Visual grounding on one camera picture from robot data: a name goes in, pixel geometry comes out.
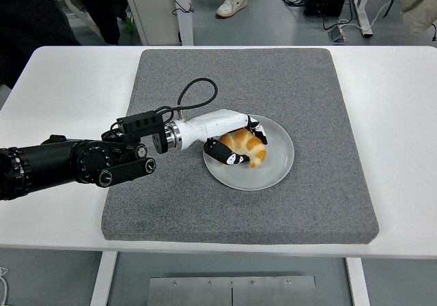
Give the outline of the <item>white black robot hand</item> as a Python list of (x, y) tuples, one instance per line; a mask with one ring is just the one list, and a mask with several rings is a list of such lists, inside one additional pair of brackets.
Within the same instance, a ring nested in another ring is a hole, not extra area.
[(204, 152), (224, 165), (248, 163), (256, 168), (267, 155), (263, 126), (250, 115), (236, 111), (221, 109), (187, 122), (176, 120), (171, 129), (175, 148), (185, 150), (201, 141)]

